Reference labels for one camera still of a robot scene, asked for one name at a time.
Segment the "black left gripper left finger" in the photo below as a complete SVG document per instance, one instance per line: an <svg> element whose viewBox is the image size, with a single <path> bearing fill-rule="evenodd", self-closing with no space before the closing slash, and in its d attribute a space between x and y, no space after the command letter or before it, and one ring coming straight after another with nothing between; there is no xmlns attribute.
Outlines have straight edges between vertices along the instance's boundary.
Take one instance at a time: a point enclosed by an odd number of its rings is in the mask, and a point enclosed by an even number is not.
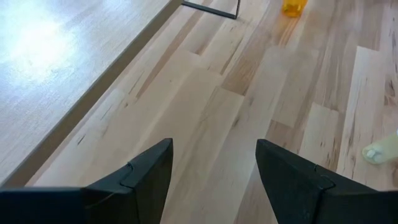
<svg viewBox="0 0 398 224"><path fill-rule="evenodd" d="M86 187L2 189L1 223L159 223L173 156L165 138Z"/></svg>

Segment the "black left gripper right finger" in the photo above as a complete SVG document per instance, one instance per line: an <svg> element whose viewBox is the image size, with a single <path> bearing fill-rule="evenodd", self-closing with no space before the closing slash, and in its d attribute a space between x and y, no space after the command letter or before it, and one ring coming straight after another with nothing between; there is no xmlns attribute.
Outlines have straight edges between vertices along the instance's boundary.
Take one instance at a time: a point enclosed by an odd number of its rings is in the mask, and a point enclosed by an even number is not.
<svg viewBox="0 0 398 224"><path fill-rule="evenodd" d="M280 224L397 223L396 191L374 190L265 139L256 161Z"/></svg>

